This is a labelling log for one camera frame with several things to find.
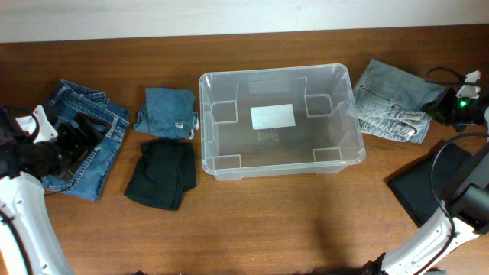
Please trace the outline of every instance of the black cloth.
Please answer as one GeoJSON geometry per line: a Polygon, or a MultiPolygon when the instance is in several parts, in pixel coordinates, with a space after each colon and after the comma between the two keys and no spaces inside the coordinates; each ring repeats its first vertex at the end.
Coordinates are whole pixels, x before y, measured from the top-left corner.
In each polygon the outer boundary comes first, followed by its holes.
{"type": "Polygon", "coordinates": [[[158,139],[142,144],[141,152],[124,194],[142,205],[178,210],[183,194],[196,186],[192,145],[158,139]]]}
{"type": "MultiPolygon", "coordinates": [[[[434,154],[428,156],[410,170],[387,182],[400,204],[419,227],[427,222],[438,208],[429,188],[433,157],[434,154]]],[[[457,173],[458,168],[470,158],[469,152],[455,144],[450,144],[443,150],[436,162],[432,183],[438,196],[450,178],[457,173]]]]}

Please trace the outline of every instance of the white label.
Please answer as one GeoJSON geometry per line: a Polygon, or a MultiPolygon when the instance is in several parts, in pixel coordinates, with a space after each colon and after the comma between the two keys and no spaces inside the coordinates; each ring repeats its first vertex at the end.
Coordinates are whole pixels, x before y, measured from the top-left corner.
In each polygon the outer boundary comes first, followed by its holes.
{"type": "Polygon", "coordinates": [[[251,108],[254,130],[296,126],[292,104],[251,108]]]}

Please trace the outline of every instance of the wooden table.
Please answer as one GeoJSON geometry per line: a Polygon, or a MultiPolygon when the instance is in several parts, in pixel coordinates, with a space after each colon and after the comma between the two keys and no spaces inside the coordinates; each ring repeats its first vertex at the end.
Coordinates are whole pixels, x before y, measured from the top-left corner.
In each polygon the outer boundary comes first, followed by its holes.
{"type": "MultiPolygon", "coordinates": [[[[134,122],[145,87],[197,95],[205,72],[343,63],[355,84],[375,58],[418,76],[434,66],[463,73],[479,69],[487,84],[488,49],[489,25],[0,44],[0,99],[34,108],[60,79],[68,79],[105,91],[130,109],[134,122]]],[[[340,173],[231,182],[202,170],[199,134],[192,141],[197,187],[178,212],[138,205],[123,195],[140,144],[154,138],[132,128],[98,202],[46,198],[76,273],[286,274],[360,267],[417,230],[384,178],[456,133],[433,122],[423,144],[364,134],[367,158],[340,173]]],[[[475,150],[481,143],[463,144],[475,150]]],[[[488,245],[484,237],[469,242],[438,267],[451,275],[485,274],[488,245]]]]}

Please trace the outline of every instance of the blue jeans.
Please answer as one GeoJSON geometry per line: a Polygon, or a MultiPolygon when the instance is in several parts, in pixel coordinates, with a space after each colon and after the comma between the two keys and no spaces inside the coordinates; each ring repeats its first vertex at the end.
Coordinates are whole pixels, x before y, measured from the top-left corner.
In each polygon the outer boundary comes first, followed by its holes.
{"type": "Polygon", "coordinates": [[[199,116],[192,111],[195,99],[188,90],[146,88],[134,129],[159,138],[192,139],[199,129],[199,116]]]}
{"type": "Polygon", "coordinates": [[[445,90],[372,60],[354,88],[361,131],[394,141],[423,142],[431,118],[421,106],[445,90]]]}
{"type": "Polygon", "coordinates": [[[44,188],[48,190],[66,190],[63,193],[96,201],[124,139],[125,130],[129,125],[129,111],[109,102],[104,92],[66,80],[61,80],[61,84],[55,88],[47,104],[51,105],[58,114],[55,128],[64,122],[69,122],[73,127],[78,128],[78,124],[73,119],[78,112],[111,125],[103,140],[90,152],[71,180],[65,182],[54,176],[46,176],[42,179],[44,188]]]}

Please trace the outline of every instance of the clear plastic bin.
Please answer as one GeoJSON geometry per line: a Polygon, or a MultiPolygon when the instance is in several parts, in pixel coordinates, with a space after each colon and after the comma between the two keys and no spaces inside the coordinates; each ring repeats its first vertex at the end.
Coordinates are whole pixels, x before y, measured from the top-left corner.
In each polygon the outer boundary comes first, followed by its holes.
{"type": "Polygon", "coordinates": [[[218,180],[337,173],[365,158],[341,64],[206,73],[202,167],[218,180]]]}

